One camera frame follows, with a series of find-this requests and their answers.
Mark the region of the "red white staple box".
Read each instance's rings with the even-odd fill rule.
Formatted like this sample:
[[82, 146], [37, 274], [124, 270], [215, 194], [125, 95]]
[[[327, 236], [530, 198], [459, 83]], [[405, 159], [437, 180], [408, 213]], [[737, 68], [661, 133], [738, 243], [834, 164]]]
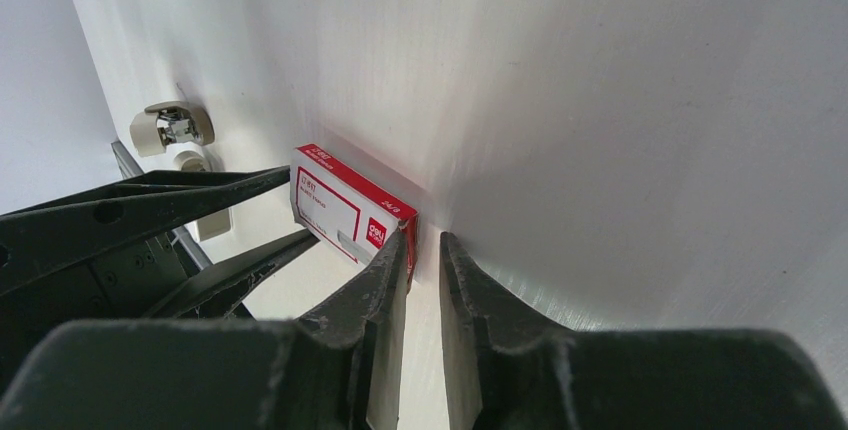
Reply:
[[417, 209], [314, 143], [293, 150], [290, 184], [294, 220], [360, 268], [395, 231], [403, 233], [407, 280], [413, 279]]

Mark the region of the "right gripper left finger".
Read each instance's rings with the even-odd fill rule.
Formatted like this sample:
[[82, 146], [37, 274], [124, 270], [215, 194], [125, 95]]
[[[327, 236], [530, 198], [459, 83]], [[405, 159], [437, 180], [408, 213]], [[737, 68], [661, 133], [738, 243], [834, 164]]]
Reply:
[[1, 402], [5, 429], [394, 429], [407, 291], [394, 233], [301, 317], [82, 320], [51, 331]]

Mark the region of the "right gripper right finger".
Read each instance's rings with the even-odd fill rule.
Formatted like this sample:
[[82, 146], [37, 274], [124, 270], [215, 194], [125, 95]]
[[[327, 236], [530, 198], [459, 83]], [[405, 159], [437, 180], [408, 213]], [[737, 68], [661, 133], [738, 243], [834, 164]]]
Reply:
[[782, 333], [574, 331], [439, 242], [453, 429], [843, 429], [817, 368]]

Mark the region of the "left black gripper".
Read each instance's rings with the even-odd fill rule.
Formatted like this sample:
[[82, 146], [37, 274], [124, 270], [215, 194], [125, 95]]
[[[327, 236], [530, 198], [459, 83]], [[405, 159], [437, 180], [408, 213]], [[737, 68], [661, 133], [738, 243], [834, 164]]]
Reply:
[[230, 208], [289, 180], [286, 166], [157, 170], [3, 215], [1, 391], [32, 348], [67, 321], [231, 315], [318, 238], [299, 230], [199, 272], [169, 232], [157, 235], [194, 221], [191, 203], [202, 191]]

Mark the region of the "beige mini stapler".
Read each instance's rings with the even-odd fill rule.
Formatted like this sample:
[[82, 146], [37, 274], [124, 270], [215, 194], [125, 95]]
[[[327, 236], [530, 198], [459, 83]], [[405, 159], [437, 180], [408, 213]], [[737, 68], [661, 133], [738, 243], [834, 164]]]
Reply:
[[207, 146], [215, 141], [206, 109], [187, 101], [165, 101], [146, 107], [134, 116], [129, 133], [140, 157], [164, 154], [171, 145]]

